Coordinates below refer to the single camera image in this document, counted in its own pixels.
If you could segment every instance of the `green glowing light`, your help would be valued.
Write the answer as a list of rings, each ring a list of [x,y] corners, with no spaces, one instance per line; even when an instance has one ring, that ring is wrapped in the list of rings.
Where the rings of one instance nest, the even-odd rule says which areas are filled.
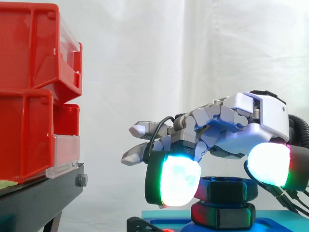
[[[168,156],[163,163],[161,175],[161,199],[168,206],[182,206],[194,197],[201,167],[187,157]]]
[[[290,149],[283,144],[261,143],[248,156],[248,169],[259,181],[284,186],[289,174]]]

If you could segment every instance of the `black bracket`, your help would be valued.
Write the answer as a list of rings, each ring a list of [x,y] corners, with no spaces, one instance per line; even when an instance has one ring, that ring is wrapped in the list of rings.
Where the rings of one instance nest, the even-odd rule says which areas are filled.
[[[130,217],[126,221],[126,232],[164,232],[139,217]]]

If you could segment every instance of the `robot finger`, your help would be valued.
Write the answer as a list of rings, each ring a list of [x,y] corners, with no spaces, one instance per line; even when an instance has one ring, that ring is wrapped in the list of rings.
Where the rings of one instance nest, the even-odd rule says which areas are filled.
[[[139,121],[135,123],[129,131],[136,138],[150,140],[158,124],[157,122]],[[173,127],[163,124],[156,139],[171,135],[174,132],[175,130]]]
[[[126,153],[123,154],[121,163],[127,166],[133,166],[142,163],[146,146],[147,143],[142,143],[128,150]],[[163,150],[162,143],[160,141],[155,141],[153,150],[162,151]]]

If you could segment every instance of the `white fabric background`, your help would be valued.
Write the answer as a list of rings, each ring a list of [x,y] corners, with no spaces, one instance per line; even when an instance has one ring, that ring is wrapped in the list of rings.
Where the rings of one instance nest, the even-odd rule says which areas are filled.
[[[122,154],[141,143],[128,128],[253,89],[270,90],[309,121],[306,0],[54,0],[84,45],[82,161],[88,186],[60,232],[124,232],[156,209],[144,199],[146,165]],[[203,175],[243,176],[244,160],[206,154]],[[258,209],[281,209],[260,189]]]

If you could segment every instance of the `stacked storage bin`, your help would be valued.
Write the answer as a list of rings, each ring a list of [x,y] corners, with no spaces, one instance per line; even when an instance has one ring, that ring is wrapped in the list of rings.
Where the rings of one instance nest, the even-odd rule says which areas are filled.
[[[54,4],[0,2],[0,181],[78,168],[82,45]]]

